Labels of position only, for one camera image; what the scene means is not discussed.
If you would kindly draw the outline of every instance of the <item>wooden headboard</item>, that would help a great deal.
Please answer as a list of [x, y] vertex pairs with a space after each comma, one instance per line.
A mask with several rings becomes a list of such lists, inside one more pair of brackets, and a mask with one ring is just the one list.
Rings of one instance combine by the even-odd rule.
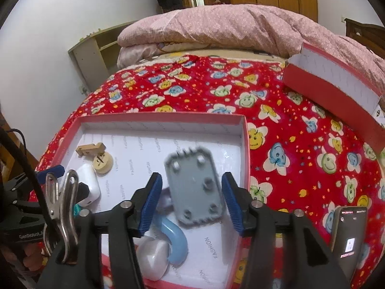
[[385, 59], [385, 28], [357, 21], [346, 21], [346, 36], [356, 40], [379, 57]]

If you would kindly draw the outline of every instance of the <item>gray plastic plate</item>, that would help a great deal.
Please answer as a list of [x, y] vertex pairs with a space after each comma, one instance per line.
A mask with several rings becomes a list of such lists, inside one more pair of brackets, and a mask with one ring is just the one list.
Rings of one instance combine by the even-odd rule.
[[164, 164], [179, 221], [193, 225], [222, 217], [224, 202], [209, 150], [198, 147], [173, 153]]

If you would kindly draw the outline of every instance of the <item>phone screen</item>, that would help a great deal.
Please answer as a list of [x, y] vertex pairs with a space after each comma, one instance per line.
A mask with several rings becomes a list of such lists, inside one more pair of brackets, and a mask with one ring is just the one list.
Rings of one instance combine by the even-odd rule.
[[356, 269], [361, 246], [365, 238], [366, 207], [342, 207], [338, 217], [334, 216], [336, 231], [333, 255], [337, 259], [347, 279], [351, 281]]

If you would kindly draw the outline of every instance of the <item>white wall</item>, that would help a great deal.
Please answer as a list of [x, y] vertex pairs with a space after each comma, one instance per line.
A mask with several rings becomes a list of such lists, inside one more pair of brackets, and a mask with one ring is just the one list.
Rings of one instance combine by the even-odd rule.
[[156, 14], [157, 0], [19, 0], [0, 29], [0, 105], [39, 158], [84, 100], [67, 51], [98, 28]]
[[368, 0], [318, 0], [318, 23], [336, 34], [346, 35], [341, 16], [364, 24], [384, 26]]

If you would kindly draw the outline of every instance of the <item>red bedspread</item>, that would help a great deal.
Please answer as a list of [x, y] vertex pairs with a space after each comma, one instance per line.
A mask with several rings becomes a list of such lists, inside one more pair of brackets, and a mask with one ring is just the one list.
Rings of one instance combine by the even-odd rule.
[[[49, 167], [77, 116], [140, 111], [244, 114], [254, 198], [276, 210], [303, 209], [327, 243], [337, 206], [369, 208], [365, 245], [352, 281], [357, 288], [384, 246], [385, 181], [371, 148], [339, 119], [285, 87], [282, 74], [278, 63], [194, 55], [122, 70], [69, 116], [38, 169]], [[280, 275], [277, 269], [275, 277]]]

